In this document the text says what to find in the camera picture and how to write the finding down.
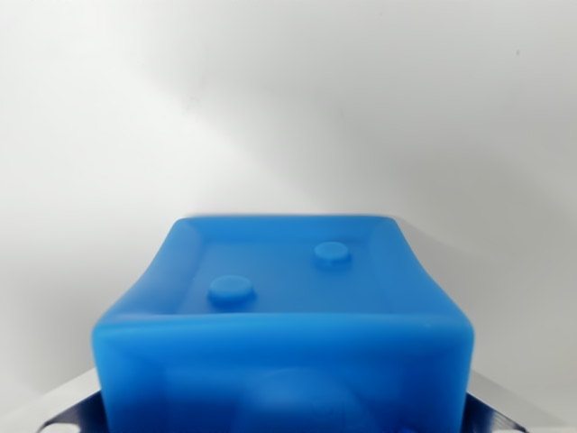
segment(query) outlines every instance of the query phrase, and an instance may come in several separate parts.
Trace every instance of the reflective metal surface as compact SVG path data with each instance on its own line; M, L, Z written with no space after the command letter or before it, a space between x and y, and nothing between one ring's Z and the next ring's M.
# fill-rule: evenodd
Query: reflective metal surface
M57 433L56 424L78 426L81 433L108 433L105 412L96 392L39 426L38 432ZM530 433L577 433L559 419L543 412L479 374L472 373L465 405L462 433L492 433L517 430Z

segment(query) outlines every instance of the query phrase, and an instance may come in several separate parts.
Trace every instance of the blue silicone block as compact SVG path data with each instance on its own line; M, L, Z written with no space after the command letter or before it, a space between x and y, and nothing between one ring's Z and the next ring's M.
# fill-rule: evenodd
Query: blue silicone block
M113 433L458 433L472 343L379 216L179 220L93 335Z

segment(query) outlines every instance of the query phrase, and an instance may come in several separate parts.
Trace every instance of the blue plastic container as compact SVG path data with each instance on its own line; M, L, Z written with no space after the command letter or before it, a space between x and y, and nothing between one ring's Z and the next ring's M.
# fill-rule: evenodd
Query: blue plastic container
M203 216L93 344L113 433L458 433L473 332L390 218Z

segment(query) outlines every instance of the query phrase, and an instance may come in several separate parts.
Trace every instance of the white backdrop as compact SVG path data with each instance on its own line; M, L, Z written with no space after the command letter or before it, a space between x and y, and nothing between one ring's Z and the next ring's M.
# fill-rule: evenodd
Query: white backdrop
M0 414L174 220L378 213L481 373L577 423L577 4L1 1Z

